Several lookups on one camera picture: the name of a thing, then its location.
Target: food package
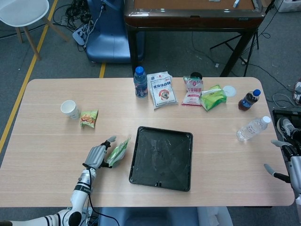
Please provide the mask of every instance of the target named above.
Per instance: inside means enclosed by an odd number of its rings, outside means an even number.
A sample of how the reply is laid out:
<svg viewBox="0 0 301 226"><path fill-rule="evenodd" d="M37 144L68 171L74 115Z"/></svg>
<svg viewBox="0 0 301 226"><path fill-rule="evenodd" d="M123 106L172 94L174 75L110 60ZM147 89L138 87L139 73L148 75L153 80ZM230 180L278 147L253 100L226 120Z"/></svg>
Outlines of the food package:
<svg viewBox="0 0 301 226"><path fill-rule="evenodd" d="M214 108L220 103L225 103L227 96L219 85L211 87L208 91L202 91L200 102L206 111Z"/></svg>
<svg viewBox="0 0 301 226"><path fill-rule="evenodd" d="M98 110L93 110L90 112L82 112L80 114L80 126L83 127L84 125L87 125L89 127L94 128L97 115L98 115Z"/></svg>
<svg viewBox="0 0 301 226"><path fill-rule="evenodd" d="M147 75L148 88L154 103L154 109L178 103L172 87L172 78L168 72Z"/></svg>
<svg viewBox="0 0 301 226"><path fill-rule="evenodd" d="M123 159L124 155L126 154L127 144L130 139L131 138L127 139L125 142L121 143L118 147L116 147L114 151L112 151L112 153L107 159L109 167L116 165L119 160Z"/></svg>
<svg viewBox="0 0 301 226"><path fill-rule="evenodd" d="M201 106L199 98L201 96L201 91L204 88L203 80L188 76L184 76L183 80L186 85L187 93L184 97L182 105Z"/></svg>

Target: gray floor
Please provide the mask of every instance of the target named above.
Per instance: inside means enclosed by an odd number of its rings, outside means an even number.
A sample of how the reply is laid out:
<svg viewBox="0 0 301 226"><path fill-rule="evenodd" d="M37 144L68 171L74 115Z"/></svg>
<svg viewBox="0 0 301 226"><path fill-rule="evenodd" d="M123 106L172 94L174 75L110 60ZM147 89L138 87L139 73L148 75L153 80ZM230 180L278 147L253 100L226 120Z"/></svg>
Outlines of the gray floor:
<svg viewBox="0 0 301 226"><path fill-rule="evenodd" d="M66 4L59 1L56 7ZM260 26L260 32L270 21L275 11L272 10ZM294 86L300 78L301 71L301 13L277 14L266 30L270 39L259 37L260 49L254 50L251 63L259 65L276 77L288 88ZM60 27L71 37L71 33ZM0 23L0 37L13 33L12 27ZM34 41L39 42L42 29L31 32ZM142 65L148 73L168 70L175 77L189 75L193 71L201 72L205 77L218 77L231 51L226 46L220 46L211 52L209 47L235 33L194 33L194 43L197 49L208 54L214 61L219 62L218 68L204 54L195 51L191 43L191 32L148 32L146 34L146 56ZM3 133L20 87L23 83L33 52L24 36L24 43L20 44L17 37L0 40L0 134ZM52 30L47 32L44 44L40 51L42 60L38 61L32 71L30 80L36 78L98 78L100 64L88 61L84 52L78 52L73 41L64 42ZM233 72L242 76L244 66L237 62ZM105 78L131 77L129 64L107 64ZM250 66L247 76L258 78L263 85L266 97L283 87L271 78L266 72L256 66ZM279 91L291 96L287 90ZM279 109L273 102L268 102L269 109ZM0 154L0 163L5 154L7 142ZM56 213L59 208L0 208L0 219L26 220ZM234 226L296 226L298 224L295 205L289 207L274 207L272 209L230 207Z"/></svg>

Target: white chair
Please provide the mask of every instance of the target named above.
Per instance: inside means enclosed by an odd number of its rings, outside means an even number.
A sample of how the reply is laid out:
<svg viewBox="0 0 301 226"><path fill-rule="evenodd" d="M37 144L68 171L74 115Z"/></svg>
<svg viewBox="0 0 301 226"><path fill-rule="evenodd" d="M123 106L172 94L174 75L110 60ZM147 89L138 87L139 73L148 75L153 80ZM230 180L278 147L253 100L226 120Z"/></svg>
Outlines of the white chair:
<svg viewBox="0 0 301 226"><path fill-rule="evenodd" d="M66 41L69 38L57 29L46 17L49 10L48 0L0 0L0 20L5 24L15 27L21 43L23 39L20 27L24 29L26 37L38 60L41 60L37 47L34 44L27 26L42 19L49 27L56 31Z"/></svg>

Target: desk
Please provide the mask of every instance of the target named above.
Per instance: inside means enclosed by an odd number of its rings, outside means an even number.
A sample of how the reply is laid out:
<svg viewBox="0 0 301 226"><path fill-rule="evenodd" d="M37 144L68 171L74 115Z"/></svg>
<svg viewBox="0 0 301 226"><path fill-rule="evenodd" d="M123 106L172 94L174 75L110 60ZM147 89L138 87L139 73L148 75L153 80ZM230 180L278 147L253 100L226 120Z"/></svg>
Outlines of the desk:
<svg viewBox="0 0 301 226"><path fill-rule="evenodd" d="M242 34L221 73L227 77L265 17L269 0L126 0L124 17L133 73L138 66L139 31L238 32Z"/></svg>
<svg viewBox="0 0 301 226"><path fill-rule="evenodd" d="M204 78L205 88L232 85L237 95L209 112L202 107L172 105L153 110L152 99L135 97L133 79L33 80L25 91L0 168L0 207L64 207L84 169L91 147L117 135L113 148L132 136L125 158L115 169L97 173L94 206L277 206L290 205L290 184L272 177L263 164L286 173L272 124L248 142L236 131L251 119L269 115L265 96L246 112L238 101L247 91L262 90L255 78ZM182 78L173 79L179 101ZM82 110L99 109L96 128L80 128L60 112L73 99ZM191 189L178 192L133 185L128 176L137 128L149 126L191 132Z"/></svg>

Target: water bottle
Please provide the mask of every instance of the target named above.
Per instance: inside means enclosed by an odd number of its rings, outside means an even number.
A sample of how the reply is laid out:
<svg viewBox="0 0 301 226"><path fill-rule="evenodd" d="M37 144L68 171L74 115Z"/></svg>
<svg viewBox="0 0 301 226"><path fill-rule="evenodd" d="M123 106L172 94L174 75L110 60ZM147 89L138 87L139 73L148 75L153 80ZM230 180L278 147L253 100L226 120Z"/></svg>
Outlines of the water bottle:
<svg viewBox="0 0 301 226"><path fill-rule="evenodd" d="M134 74L135 93L137 97L147 96L147 76L143 67L136 67Z"/></svg>
<svg viewBox="0 0 301 226"><path fill-rule="evenodd" d="M239 110L246 111L259 100L259 95L261 94L259 89L253 92L248 92L246 96L241 99L238 103Z"/></svg>
<svg viewBox="0 0 301 226"><path fill-rule="evenodd" d="M243 126L239 131L237 131L238 140L244 141L254 137L261 131L264 131L270 122L271 118L268 116L253 119L249 124Z"/></svg>

